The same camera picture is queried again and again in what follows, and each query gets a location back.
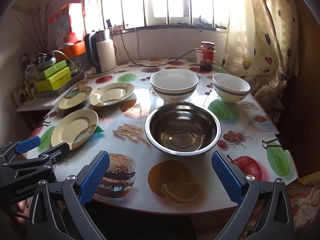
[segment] gray basket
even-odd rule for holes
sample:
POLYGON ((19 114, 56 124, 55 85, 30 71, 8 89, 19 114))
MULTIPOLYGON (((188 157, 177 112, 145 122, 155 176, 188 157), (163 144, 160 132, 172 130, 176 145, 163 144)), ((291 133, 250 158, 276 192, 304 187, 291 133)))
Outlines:
POLYGON ((78 75, 74 76, 71 80, 65 83, 63 86, 54 91, 46 91, 35 94, 36 98, 49 98, 49 97, 58 97, 66 92, 69 88, 77 84, 80 80, 84 78, 84 73, 81 72, 78 75))

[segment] electric kettle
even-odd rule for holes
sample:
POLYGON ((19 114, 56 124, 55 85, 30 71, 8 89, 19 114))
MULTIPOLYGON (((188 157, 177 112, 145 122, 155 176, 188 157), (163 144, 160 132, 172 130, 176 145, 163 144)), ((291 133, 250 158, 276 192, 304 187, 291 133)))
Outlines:
POLYGON ((102 76, 116 69, 116 55, 109 29, 87 34, 84 45, 93 74, 102 76))

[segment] dark floor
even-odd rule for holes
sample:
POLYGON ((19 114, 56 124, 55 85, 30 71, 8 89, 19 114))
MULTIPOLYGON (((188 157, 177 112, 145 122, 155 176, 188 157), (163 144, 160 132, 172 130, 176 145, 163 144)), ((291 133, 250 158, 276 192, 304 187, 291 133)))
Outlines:
POLYGON ((190 216, 146 214, 97 201, 85 208, 107 240, 197 240, 190 216))

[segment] yellow plate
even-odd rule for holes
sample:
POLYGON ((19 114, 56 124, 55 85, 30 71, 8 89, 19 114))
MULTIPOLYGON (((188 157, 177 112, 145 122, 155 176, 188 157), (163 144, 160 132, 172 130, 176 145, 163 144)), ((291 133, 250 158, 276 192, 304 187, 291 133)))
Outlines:
POLYGON ((75 111, 63 118, 51 136, 52 147, 66 142, 73 150, 90 138, 98 125, 98 115, 91 109, 75 111))
POLYGON ((72 108, 85 101, 92 93, 92 87, 80 87, 68 92, 59 103, 62 110, 72 108))
POLYGON ((135 86, 127 82, 109 84, 95 91, 90 97, 90 103, 93 106, 111 106, 127 99, 134 89, 135 86))

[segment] chili sauce jar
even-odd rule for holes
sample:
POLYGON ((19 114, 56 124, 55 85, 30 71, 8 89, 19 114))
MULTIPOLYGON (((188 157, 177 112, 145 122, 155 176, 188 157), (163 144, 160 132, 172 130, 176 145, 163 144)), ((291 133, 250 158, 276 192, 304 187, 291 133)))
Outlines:
POLYGON ((201 42, 200 68, 203 71, 211 71, 214 60, 214 43, 208 41, 201 42))

